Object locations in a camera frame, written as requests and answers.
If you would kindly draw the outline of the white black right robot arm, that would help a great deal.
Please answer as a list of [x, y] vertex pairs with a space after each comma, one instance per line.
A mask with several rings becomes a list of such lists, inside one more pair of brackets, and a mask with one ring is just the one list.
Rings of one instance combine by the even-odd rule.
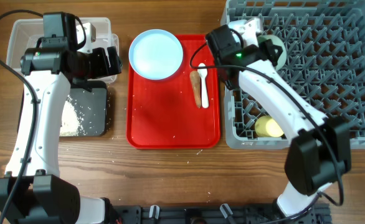
[[349, 125], [307, 103], [278, 74], [287, 60], [284, 43], [275, 35], [261, 35], [263, 27], [246, 23], [220, 26], [205, 36], [205, 46], [214, 58], [214, 68], [229, 89], [248, 93], [281, 127], [290, 142], [285, 161], [288, 184], [277, 198], [286, 220], [307, 212], [331, 184], [339, 187], [344, 202], [342, 176], [351, 170]]

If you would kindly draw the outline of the light blue plate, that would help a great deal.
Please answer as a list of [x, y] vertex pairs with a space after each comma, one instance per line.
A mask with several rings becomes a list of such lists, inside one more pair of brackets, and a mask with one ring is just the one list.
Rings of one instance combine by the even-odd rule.
[[180, 68], [184, 52], [180, 41], [162, 29], [150, 29], [137, 35], [129, 48], [132, 69], [149, 80], [164, 80]]

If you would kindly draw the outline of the white plastic spoon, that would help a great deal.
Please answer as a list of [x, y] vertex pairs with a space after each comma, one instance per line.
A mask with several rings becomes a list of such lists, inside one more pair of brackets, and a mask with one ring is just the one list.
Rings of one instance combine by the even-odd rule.
[[202, 100], [202, 107], [208, 108], [209, 107], [209, 99], [207, 94], [207, 85], [206, 85], [206, 77], [207, 77], [207, 69], [205, 68], [204, 63], [199, 64], [199, 69], [197, 70], [199, 76], [201, 78], [201, 100]]

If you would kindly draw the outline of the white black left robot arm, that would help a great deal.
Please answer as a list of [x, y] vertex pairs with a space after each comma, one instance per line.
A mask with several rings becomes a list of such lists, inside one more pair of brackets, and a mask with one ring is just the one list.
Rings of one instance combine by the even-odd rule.
[[70, 89], [121, 73], [116, 48], [84, 52], [82, 21], [66, 12], [42, 15], [44, 35], [21, 58], [24, 95], [16, 144], [0, 178], [0, 223], [122, 223], [109, 199], [81, 196], [60, 178], [58, 146]]

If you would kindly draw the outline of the yellow plastic cup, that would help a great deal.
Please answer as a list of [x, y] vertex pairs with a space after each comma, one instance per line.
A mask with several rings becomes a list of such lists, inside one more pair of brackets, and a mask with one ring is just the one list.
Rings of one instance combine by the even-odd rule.
[[283, 130], [271, 116], [261, 116], [255, 122], [255, 132], [258, 137], [279, 138], [284, 135]]

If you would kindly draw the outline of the mint green bowl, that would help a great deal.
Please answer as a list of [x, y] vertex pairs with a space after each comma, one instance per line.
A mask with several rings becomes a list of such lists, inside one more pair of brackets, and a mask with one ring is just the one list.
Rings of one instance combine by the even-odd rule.
[[281, 69], [287, 60], [287, 50], [283, 41], [275, 35], [257, 37], [260, 51], [271, 61], [276, 71]]

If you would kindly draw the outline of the white rice pile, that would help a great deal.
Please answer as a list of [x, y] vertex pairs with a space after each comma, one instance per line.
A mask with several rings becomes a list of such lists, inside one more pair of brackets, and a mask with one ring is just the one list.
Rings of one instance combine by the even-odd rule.
[[101, 136], [105, 132], [106, 113], [104, 96], [69, 94], [62, 113], [60, 137]]

